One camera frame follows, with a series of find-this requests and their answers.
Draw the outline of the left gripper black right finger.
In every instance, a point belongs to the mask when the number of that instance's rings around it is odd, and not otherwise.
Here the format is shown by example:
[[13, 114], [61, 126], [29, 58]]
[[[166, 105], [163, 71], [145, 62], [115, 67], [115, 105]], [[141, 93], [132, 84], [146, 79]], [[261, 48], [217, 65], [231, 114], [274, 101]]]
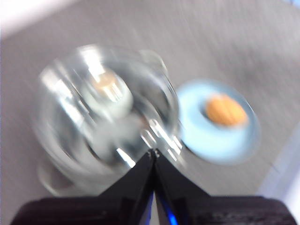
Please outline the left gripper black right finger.
[[294, 225], [284, 203], [262, 196], [209, 195], [184, 176], [159, 150], [155, 192], [172, 225]]

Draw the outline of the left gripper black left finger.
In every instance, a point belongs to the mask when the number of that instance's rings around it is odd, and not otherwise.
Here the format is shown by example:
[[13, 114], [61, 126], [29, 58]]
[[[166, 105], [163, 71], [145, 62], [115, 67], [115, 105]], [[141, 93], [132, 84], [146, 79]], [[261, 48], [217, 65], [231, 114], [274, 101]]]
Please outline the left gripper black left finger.
[[15, 225], [138, 225], [151, 206], [154, 187], [152, 150], [121, 179], [97, 196], [44, 198], [23, 205]]

